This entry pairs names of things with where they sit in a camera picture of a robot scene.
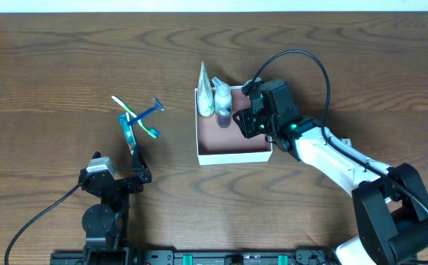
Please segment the clear foam pump bottle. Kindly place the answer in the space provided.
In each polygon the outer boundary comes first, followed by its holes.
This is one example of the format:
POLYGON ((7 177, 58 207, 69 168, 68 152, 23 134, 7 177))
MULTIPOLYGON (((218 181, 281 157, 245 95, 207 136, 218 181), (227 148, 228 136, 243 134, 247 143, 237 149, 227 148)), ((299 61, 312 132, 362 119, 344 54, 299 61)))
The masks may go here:
POLYGON ((232 94, 228 84, 219 78, 212 78, 215 86, 214 102, 215 117, 220 128, 228 128, 231 124, 232 115, 232 94))

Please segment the white cardboard box pink inside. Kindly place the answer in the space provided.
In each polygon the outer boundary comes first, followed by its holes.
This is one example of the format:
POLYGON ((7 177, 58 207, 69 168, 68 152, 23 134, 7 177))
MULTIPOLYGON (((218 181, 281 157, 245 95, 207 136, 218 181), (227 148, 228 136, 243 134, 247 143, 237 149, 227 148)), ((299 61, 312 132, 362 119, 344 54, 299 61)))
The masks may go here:
POLYGON ((273 147, 263 135, 244 138, 235 122, 219 127, 216 117, 195 112, 196 154, 201 166, 266 162, 273 147))

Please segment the white Pantene tube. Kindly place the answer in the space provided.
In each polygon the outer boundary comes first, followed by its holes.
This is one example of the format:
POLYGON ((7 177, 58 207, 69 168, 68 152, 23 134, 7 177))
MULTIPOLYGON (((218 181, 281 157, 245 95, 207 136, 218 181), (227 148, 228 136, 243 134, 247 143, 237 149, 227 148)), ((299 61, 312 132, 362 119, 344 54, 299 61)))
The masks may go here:
POLYGON ((214 113, 213 90, 204 63, 201 63, 196 103, 199 115, 208 117, 214 113))

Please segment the green white soap box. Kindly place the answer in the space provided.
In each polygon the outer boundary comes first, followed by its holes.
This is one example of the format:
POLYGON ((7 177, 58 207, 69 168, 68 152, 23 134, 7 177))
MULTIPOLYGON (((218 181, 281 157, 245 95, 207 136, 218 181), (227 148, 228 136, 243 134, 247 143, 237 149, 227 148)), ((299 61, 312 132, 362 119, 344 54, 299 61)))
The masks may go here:
POLYGON ((350 138, 342 138, 341 141, 348 146, 352 146, 352 142, 350 138))

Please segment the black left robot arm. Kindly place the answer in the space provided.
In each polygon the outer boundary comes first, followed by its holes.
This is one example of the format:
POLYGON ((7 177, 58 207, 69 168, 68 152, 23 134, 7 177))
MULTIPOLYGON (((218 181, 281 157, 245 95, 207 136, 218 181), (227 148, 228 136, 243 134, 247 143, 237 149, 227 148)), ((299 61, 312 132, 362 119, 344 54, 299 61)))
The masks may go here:
POLYGON ((138 251, 127 243, 129 195, 142 192, 143 185, 151 182, 151 172, 138 146, 132 150, 131 169, 133 177, 117 180, 112 161, 95 152, 81 170, 78 184, 83 191, 101 200, 82 217, 86 233, 82 264, 129 265, 140 261, 138 251))

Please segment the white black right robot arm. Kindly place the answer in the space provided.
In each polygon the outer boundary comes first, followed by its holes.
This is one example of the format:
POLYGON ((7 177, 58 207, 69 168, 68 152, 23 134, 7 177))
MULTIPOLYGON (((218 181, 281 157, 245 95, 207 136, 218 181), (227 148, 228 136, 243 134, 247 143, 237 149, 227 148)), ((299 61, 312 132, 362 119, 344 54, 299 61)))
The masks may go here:
POLYGON ((339 264, 420 264, 428 248, 428 193, 408 163, 373 160, 302 116, 282 79, 247 82, 251 106, 233 116, 246 138, 264 135, 281 151, 317 168, 351 198, 358 234, 334 250, 339 264))

